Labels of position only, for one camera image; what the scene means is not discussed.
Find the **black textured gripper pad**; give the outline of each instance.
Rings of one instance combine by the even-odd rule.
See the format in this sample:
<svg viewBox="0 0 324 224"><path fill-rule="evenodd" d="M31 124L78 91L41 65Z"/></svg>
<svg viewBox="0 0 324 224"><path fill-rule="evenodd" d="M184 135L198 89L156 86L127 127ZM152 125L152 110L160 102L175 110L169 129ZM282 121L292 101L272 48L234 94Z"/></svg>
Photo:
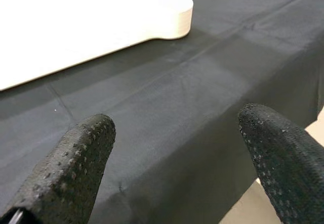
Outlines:
<svg viewBox="0 0 324 224"><path fill-rule="evenodd" d="M36 165L6 212L21 207L43 224L86 224L115 135L113 121L103 114L69 130Z"/></svg>
<svg viewBox="0 0 324 224"><path fill-rule="evenodd" d="M250 104L239 129L282 223L324 223L324 148L274 110Z"/></svg>

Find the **table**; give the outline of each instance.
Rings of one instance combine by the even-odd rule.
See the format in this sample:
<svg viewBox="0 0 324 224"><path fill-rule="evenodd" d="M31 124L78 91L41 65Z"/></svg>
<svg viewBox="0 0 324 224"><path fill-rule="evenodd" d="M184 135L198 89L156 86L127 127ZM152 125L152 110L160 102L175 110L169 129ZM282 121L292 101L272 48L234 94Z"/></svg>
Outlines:
<svg viewBox="0 0 324 224"><path fill-rule="evenodd" d="M217 223L256 178L237 111L253 102L301 126L316 119L324 0L193 1L183 39L0 93L0 209L72 125L105 113L116 143L89 223Z"/></svg>

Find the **floor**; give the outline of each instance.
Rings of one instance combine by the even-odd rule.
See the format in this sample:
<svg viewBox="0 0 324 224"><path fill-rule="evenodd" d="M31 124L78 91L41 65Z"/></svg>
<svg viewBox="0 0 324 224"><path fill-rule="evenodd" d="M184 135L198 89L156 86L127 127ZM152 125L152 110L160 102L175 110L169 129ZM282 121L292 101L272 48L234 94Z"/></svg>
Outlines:
<svg viewBox="0 0 324 224"><path fill-rule="evenodd" d="M324 110L306 130L324 146ZM245 192L220 222L221 224L280 224L268 197L258 180Z"/></svg>

